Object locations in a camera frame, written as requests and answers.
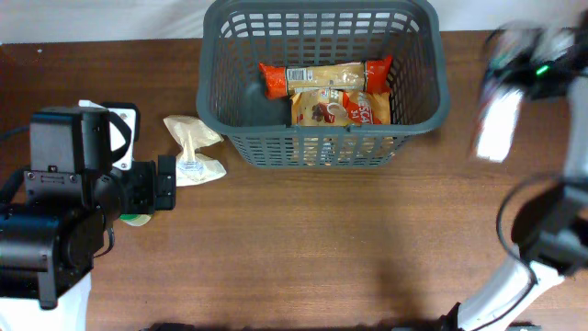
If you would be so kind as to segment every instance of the snack bag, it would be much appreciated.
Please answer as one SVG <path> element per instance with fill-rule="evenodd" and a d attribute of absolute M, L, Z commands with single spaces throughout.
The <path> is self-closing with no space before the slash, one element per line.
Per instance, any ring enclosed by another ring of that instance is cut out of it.
<path fill-rule="evenodd" d="M 358 90 L 372 94 L 390 92 L 386 77 L 392 57 L 364 63 L 345 63 L 307 68 L 276 68 L 259 63 L 266 79 L 267 98 L 291 96 L 321 88 Z"/>
<path fill-rule="evenodd" d="M 347 126 L 390 124 L 390 93 L 321 89 L 292 97 L 292 124 Z"/>

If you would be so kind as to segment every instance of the brown wooden surface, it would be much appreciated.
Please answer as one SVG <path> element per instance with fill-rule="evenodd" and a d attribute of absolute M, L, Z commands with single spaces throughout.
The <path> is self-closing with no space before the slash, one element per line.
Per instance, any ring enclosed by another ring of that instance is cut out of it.
<path fill-rule="evenodd" d="M 485 36 L 443 34 L 447 122 L 380 169 L 260 170 L 230 142 L 207 149 L 226 177 L 180 188 L 175 210 L 143 227 L 116 224 L 115 249 L 92 273 L 88 330 L 371 325 L 437 318 L 465 300 L 504 258 L 494 234 L 503 195 L 533 172 L 560 169 L 569 125 L 563 101 L 527 105 L 504 164 L 466 157 Z M 162 119 L 197 113 L 198 40 L 0 49 L 0 131 L 49 105 L 129 101 L 142 114 L 135 159 L 152 160 L 179 152 Z M 4 181 L 28 162 L 27 135 L 2 143 L 0 158 Z M 585 330 L 588 276 L 548 292 L 520 320 Z"/>

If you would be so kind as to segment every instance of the white wall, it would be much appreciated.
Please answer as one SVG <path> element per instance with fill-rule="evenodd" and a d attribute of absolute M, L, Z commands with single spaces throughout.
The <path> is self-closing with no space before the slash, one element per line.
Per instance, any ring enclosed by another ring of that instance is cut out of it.
<path fill-rule="evenodd" d="M 0 0 L 0 42 L 198 38 L 213 1 Z M 572 22 L 588 8 L 588 0 L 429 2 L 442 30 L 495 29 L 514 19 Z"/>

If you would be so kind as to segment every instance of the cable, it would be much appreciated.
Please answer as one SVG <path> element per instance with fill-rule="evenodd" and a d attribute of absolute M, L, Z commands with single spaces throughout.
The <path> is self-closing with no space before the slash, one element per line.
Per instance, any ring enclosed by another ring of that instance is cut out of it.
<path fill-rule="evenodd" d="M 25 132 L 25 131 L 28 131 L 28 125 L 6 131 L 6 132 L 2 133 L 2 135 L 0 135 L 0 142 L 7 140 L 8 138 L 12 137 L 15 134 Z"/>
<path fill-rule="evenodd" d="M 504 312 L 503 314 L 501 314 L 500 316 L 494 318 L 493 320 L 491 320 L 490 322 L 479 326 L 471 331 L 481 331 L 482 329 L 484 329 L 485 327 L 488 327 L 490 325 L 493 325 L 494 323 L 499 322 L 500 320 L 502 320 L 503 318 L 505 318 L 508 314 L 510 314 L 519 304 L 521 304 L 521 302 L 529 295 L 529 293 L 533 290 L 533 287 L 535 287 L 537 285 L 537 274 L 535 273 L 535 271 L 533 271 L 533 269 L 530 267 L 529 263 L 525 262 L 518 254 L 516 254 L 516 252 L 509 247 L 509 245 L 506 243 L 506 239 L 504 238 L 504 234 L 503 234 L 503 214 L 504 211 L 506 210 L 506 207 L 508 206 L 508 204 L 510 203 L 510 201 L 523 189 L 528 188 L 529 186 L 535 185 L 536 183 L 545 181 L 545 180 L 565 180 L 564 177 L 560 174 L 554 174 L 554 173 L 547 173 L 547 174 L 538 174 L 538 175 L 533 175 L 532 177 L 529 177 L 525 180 L 523 180 L 522 182 L 518 183 L 516 186 L 514 186 L 513 188 L 511 188 L 511 190 L 508 192 L 508 194 L 506 194 L 506 197 L 504 197 L 503 202 L 500 205 L 500 208 L 498 209 L 498 214 L 496 215 L 496 234 L 498 235 L 498 240 L 500 241 L 500 245 L 503 247 L 504 251 L 506 252 L 506 254 L 513 258 L 514 260 L 518 261 L 521 265 L 523 265 L 526 269 L 526 272 L 529 275 L 529 282 L 526 285 L 525 288 L 525 292 L 523 292 L 523 295 L 521 295 L 521 297 L 509 308 L 506 310 L 506 312 Z"/>
<path fill-rule="evenodd" d="M 108 248 L 106 251 L 104 251 L 98 255 L 95 255 L 94 258 L 103 257 L 104 255 L 108 254 L 108 252 L 110 252 L 112 250 L 112 248 L 114 247 L 114 228 L 108 228 L 107 232 L 108 232 Z"/>

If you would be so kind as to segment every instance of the plastic wrapper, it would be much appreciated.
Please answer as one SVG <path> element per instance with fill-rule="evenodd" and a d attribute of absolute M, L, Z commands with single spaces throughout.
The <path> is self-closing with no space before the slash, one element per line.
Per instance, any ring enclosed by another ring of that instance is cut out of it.
<path fill-rule="evenodd" d="M 222 142 L 222 137 L 202 120 L 190 116 L 169 116 L 164 123 L 182 146 L 182 153 L 175 160 L 177 186 L 204 184 L 227 174 L 219 161 L 197 153 L 199 148 Z"/>
<path fill-rule="evenodd" d="M 347 126 L 390 124 L 390 93 L 320 89 L 292 97 L 292 124 Z"/>
<path fill-rule="evenodd" d="M 392 57 L 388 56 L 378 61 L 305 68 L 273 67 L 259 63 L 259 70 L 266 79 L 266 96 L 270 99 L 321 88 L 380 94 L 390 92 L 386 78 L 391 63 Z"/>

